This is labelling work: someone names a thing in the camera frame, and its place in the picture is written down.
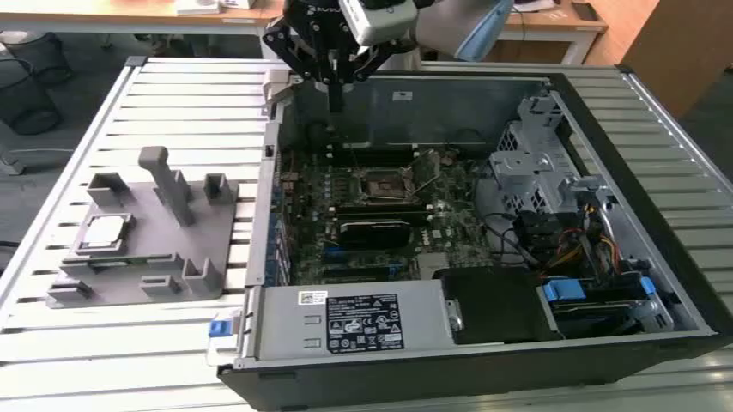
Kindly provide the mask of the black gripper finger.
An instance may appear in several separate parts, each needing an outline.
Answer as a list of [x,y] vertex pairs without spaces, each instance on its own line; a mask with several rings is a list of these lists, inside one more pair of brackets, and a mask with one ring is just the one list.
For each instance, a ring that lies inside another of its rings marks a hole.
[[346,86],[354,82],[364,82],[376,72],[388,59],[402,52],[402,41],[390,40],[369,46],[365,52],[357,54],[354,45],[338,48],[337,54],[337,111],[345,106]]
[[326,24],[318,20],[304,23],[305,35],[293,39],[294,27],[281,18],[265,32],[265,43],[305,80],[326,86],[328,109],[337,112],[337,80],[326,46]]

